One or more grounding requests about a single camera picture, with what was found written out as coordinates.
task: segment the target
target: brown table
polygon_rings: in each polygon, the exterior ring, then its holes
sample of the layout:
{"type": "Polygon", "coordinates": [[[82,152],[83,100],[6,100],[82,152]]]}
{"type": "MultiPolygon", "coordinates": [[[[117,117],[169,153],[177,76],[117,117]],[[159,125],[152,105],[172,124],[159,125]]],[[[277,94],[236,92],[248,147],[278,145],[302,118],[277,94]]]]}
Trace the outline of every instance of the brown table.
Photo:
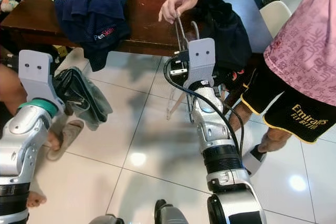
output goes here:
{"type": "MultiPolygon", "coordinates": [[[[126,16],[131,37],[116,51],[135,54],[171,56],[177,50],[174,26],[159,23],[157,15],[165,0],[128,0],[126,16]]],[[[261,53],[271,42],[271,35],[254,0],[224,0],[233,5],[247,29],[253,52],[261,53]]],[[[183,19],[188,26],[189,18],[183,19]]],[[[1,23],[22,45],[47,44],[78,46],[70,42],[58,26],[51,0],[23,0],[1,23]]]]}

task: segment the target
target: floor tile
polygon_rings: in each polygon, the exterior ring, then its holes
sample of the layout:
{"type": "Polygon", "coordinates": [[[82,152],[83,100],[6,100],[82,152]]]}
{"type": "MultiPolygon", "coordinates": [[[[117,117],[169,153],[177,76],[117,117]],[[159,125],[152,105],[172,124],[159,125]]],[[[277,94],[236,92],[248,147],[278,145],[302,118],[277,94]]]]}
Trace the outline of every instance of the floor tile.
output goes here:
{"type": "Polygon", "coordinates": [[[90,78],[125,88],[148,93],[161,57],[135,55],[123,52],[109,52],[106,66],[97,72],[92,72],[87,65],[84,73],[90,78]]]}
{"type": "MultiPolygon", "coordinates": [[[[245,126],[243,151],[260,143],[267,129],[264,124],[249,121],[245,126]]],[[[301,143],[297,138],[291,137],[284,148],[268,153],[251,181],[264,209],[314,221],[301,143]]]]}
{"type": "Polygon", "coordinates": [[[89,60],[84,58],[84,53],[82,48],[74,48],[64,59],[61,65],[56,69],[55,75],[60,73],[64,69],[68,69],[70,67],[77,67],[81,71],[85,68],[85,66],[89,63],[89,60]]]}
{"type": "Polygon", "coordinates": [[[331,127],[327,132],[325,132],[321,139],[336,143],[336,125],[331,127]]]}
{"type": "Polygon", "coordinates": [[[109,114],[107,122],[101,124],[96,131],[85,127],[67,151],[122,166],[147,94],[100,81],[93,83],[105,95],[113,113],[109,114]]]}
{"type": "Polygon", "coordinates": [[[104,215],[121,169],[69,153],[50,162],[47,150],[40,150],[35,174],[47,202],[30,209],[29,223],[89,223],[104,215]]]}
{"type": "Polygon", "coordinates": [[[127,169],[207,191],[206,168],[197,130],[188,121],[186,104],[166,119],[167,99],[150,95],[130,151],[127,169]]]}
{"type": "Polygon", "coordinates": [[[290,218],[274,212],[265,211],[267,224],[311,224],[311,222],[290,218]]]}
{"type": "Polygon", "coordinates": [[[154,224],[158,199],[178,207],[189,223],[208,224],[208,194],[123,169],[108,212],[125,223],[154,224]]]}
{"type": "Polygon", "coordinates": [[[159,65],[159,69],[154,78],[154,82],[153,82],[153,86],[151,88],[150,94],[169,99],[171,92],[174,89],[175,91],[174,91],[173,100],[177,101],[180,95],[182,94],[182,91],[170,85],[166,81],[164,74],[163,74],[163,66],[168,59],[169,57],[162,57],[161,63],[159,65]]]}
{"type": "Polygon", "coordinates": [[[302,144],[310,183],[316,222],[336,223],[336,144],[318,140],[316,144],[302,144]]]}

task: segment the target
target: slipper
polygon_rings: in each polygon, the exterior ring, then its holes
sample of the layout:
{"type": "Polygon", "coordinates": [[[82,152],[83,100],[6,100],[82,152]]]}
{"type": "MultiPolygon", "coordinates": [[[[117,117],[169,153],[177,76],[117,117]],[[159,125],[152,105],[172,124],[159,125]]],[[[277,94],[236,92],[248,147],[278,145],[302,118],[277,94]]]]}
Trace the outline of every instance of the slipper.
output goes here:
{"type": "Polygon", "coordinates": [[[62,130],[63,138],[61,140],[61,148],[57,151],[53,151],[52,149],[50,149],[47,152],[47,159],[49,161],[59,160],[63,156],[66,149],[77,138],[83,127],[84,123],[81,120],[74,120],[67,123],[62,130]]]}
{"type": "Polygon", "coordinates": [[[250,176],[255,175],[262,163],[265,161],[267,153],[258,152],[258,145],[256,145],[250,152],[243,156],[243,165],[250,176]]]}

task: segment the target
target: navy cloth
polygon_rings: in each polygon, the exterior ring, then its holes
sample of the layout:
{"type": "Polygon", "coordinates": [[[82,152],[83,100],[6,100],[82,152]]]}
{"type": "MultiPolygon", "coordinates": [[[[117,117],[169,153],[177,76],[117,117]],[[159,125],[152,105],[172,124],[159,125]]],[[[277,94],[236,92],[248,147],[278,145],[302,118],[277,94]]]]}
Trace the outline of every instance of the navy cloth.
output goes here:
{"type": "Polygon", "coordinates": [[[54,1],[62,31],[82,46],[93,71],[102,69],[108,52],[130,35],[123,13],[126,0],[54,1]]]}

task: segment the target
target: pink t-shirt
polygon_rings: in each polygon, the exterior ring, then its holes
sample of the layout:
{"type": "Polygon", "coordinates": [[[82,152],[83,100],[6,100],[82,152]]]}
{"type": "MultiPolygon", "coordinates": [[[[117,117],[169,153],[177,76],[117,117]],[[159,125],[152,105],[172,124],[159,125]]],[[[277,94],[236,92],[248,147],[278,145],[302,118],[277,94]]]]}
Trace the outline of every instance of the pink t-shirt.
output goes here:
{"type": "Polygon", "coordinates": [[[336,0],[303,0],[264,57],[287,84],[336,106],[336,0]]]}

